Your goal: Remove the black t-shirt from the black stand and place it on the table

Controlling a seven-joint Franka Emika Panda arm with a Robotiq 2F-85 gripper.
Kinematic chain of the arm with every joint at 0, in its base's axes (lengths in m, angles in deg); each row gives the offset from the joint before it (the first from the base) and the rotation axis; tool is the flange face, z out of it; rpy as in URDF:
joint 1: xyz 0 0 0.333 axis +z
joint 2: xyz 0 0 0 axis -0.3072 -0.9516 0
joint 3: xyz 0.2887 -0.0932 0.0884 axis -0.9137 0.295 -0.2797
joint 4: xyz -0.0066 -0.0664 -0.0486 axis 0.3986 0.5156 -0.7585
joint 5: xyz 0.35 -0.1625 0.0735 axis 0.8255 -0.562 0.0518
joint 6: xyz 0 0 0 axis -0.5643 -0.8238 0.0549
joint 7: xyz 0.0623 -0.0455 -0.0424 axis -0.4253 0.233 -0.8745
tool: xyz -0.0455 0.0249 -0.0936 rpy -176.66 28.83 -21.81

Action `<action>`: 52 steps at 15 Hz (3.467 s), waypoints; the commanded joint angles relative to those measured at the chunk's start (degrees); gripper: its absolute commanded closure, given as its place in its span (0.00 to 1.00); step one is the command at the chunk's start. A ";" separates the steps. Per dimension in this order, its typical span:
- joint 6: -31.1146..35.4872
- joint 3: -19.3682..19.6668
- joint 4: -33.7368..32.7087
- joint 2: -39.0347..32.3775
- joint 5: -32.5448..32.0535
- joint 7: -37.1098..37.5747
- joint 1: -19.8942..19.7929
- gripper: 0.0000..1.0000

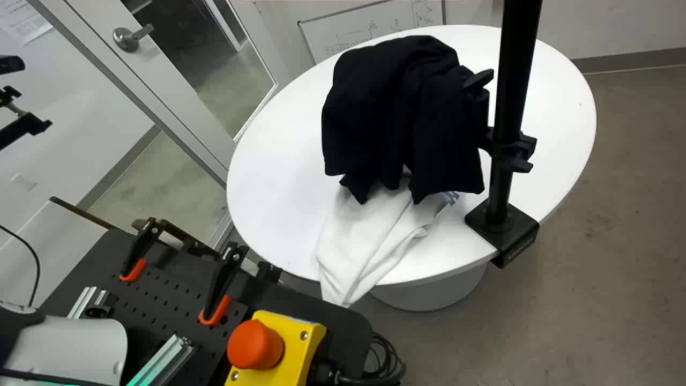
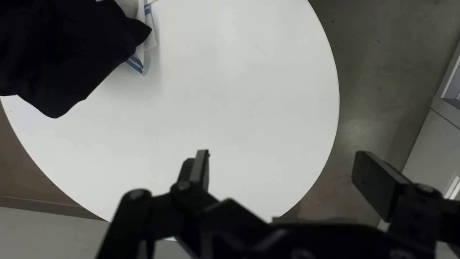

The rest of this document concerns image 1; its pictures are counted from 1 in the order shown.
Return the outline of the grey robot arm base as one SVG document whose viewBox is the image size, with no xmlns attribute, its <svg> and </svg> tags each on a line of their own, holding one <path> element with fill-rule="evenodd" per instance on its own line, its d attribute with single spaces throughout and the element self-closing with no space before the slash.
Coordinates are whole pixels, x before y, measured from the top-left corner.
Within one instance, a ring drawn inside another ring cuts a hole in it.
<svg viewBox="0 0 686 386">
<path fill-rule="evenodd" d="M 19 379 L 118 386 L 130 337 L 117 319 L 0 309 L 0 374 Z"/>
</svg>

